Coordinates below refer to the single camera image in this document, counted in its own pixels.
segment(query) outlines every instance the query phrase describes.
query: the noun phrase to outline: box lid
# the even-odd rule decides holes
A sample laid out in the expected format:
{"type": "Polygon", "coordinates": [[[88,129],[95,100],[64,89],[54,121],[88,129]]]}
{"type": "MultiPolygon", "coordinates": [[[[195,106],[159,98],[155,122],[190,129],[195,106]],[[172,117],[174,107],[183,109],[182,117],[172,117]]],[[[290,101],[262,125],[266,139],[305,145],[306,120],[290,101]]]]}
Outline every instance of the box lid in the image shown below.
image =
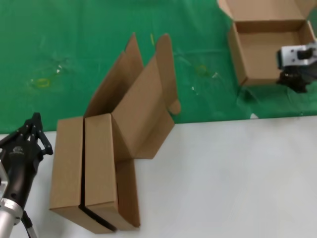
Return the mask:
{"type": "Polygon", "coordinates": [[[304,20],[316,0],[218,0],[218,5],[235,22],[304,20]]]}

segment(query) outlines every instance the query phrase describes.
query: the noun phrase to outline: metal bracket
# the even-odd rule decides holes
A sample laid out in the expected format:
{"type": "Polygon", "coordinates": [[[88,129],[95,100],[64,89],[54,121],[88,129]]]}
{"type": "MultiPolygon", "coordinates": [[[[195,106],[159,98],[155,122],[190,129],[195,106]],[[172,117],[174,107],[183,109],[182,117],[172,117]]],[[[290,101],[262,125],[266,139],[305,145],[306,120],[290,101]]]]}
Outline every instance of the metal bracket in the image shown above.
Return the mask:
{"type": "Polygon", "coordinates": [[[302,46],[284,46],[281,51],[282,68],[288,66],[309,66],[317,62],[317,42],[302,46]],[[312,50],[311,57],[300,59],[299,53],[312,50]]]}

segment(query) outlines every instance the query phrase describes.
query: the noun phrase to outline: brown cardboard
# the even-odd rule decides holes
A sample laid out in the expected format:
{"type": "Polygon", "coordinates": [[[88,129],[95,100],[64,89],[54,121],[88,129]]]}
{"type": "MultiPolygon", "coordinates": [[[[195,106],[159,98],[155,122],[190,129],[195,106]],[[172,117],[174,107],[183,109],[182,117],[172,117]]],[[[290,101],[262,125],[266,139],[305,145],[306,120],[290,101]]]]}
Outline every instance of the brown cardboard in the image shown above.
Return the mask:
{"type": "Polygon", "coordinates": [[[144,67],[133,34],[84,116],[58,123],[50,209],[97,234],[139,227],[133,159],[155,156],[180,110],[170,37],[144,67]]]}
{"type": "Polygon", "coordinates": [[[119,230],[140,225],[133,160],[115,164],[111,114],[85,119],[86,207],[119,230]]]}
{"type": "Polygon", "coordinates": [[[278,81],[276,53],[283,46],[303,45],[315,39],[306,17],[315,0],[218,0],[234,22],[228,42],[240,85],[278,81]]]}
{"type": "Polygon", "coordinates": [[[96,233],[112,231],[84,213],[81,205],[83,118],[60,120],[54,153],[50,210],[96,233]]]}
{"type": "Polygon", "coordinates": [[[174,114],[181,110],[169,35],[159,38],[157,52],[145,68],[142,67],[134,38],[133,35],[126,51],[101,83],[85,113],[85,117],[112,114],[116,139],[121,141],[119,147],[125,147],[124,155],[116,157],[116,160],[152,159],[163,143],[162,138],[166,138],[172,129],[171,124],[174,125],[172,118],[167,115],[167,109],[174,114]],[[131,73],[134,68],[132,65],[138,65],[134,73],[131,73]],[[158,131],[162,115],[165,115],[164,121],[169,124],[158,131]],[[152,143],[146,143],[150,137],[152,143]]]}

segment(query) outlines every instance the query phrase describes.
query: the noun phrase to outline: box flap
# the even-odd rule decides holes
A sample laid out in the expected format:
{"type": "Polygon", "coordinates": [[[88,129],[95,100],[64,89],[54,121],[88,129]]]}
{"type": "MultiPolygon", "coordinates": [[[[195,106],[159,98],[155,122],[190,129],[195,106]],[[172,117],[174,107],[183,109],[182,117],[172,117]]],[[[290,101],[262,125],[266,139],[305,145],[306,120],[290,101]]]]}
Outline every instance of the box flap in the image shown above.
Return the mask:
{"type": "Polygon", "coordinates": [[[304,18],[308,18],[312,10],[316,7],[316,0],[295,0],[297,7],[304,18]]]}
{"type": "Polygon", "coordinates": [[[154,56],[112,113],[132,157],[136,156],[164,110],[166,105],[154,56]]]}
{"type": "Polygon", "coordinates": [[[125,52],[118,57],[93,95],[85,118],[111,113],[143,70],[139,46],[132,34],[125,52]]]}
{"type": "Polygon", "coordinates": [[[85,206],[116,201],[111,114],[86,118],[85,206]]]}
{"type": "Polygon", "coordinates": [[[80,205],[83,123],[82,117],[58,121],[50,209],[80,205]]]}
{"type": "Polygon", "coordinates": [[[156,57],[166,107],[172,114],[177,115],[181,112],[181,105],[177,94],[172,40],[168,34],[158,39],[156,57]]]}
{"type": "Polygon", "coordinates": [[[305,1],[312,0],[218,0],[218,5],[235,22],[303,20],[311,6],[305,1]]]}

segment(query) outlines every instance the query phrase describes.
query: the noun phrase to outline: stain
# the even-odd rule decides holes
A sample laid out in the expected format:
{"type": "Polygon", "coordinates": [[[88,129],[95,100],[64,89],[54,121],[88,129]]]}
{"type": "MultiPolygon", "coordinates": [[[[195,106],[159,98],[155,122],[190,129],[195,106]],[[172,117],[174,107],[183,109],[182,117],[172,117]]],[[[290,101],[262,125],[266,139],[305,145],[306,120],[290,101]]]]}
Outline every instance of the stain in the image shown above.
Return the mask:
{"type": "Polygon", "coordinates": [[[51,85],[51,81],[48,78],[31,79],[31,82],[36,88],[48,88],[51,85]]]}
{"type": "Polygon", "coordinates": [[[154,35],[152,33],[150,34],[150,38],[151,38],[152,45],[155,46],[154,35]]]}
{"type": "Polygon", "coordinates": [[[207,69],[207,67],[205,65],[200,65],[200,66],[196,66],[195,67],[195,71],[196,74],[200,77],[212,77],[215,78],[215,74],[214,76],[211,76],[211,73],[209,72],[209,70],[207,69]]]}

